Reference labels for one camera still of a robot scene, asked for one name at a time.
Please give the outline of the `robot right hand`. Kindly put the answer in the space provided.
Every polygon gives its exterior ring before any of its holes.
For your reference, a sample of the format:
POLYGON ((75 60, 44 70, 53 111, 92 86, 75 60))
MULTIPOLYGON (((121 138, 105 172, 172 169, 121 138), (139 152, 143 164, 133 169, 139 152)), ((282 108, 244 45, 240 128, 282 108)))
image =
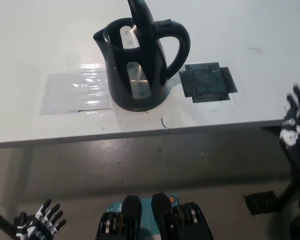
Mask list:
POLYGON ((283 118, 279 139, 286 149, 291 149, 300 144, 300 85, 293 85, 286 100, 289 109, 283 118))

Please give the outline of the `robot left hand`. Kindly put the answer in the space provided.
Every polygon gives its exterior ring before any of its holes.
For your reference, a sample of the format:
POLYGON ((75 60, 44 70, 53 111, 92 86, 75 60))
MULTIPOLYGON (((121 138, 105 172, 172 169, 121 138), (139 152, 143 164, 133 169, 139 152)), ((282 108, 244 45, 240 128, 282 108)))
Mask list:
POLYGON ((57 232, 66 224, 67 220, 60 218, 63 211, 57 203, 50 207, 52 200, 47 199, 34 215, 21 212, 16 218, 15 240, 53 240, 57 232))

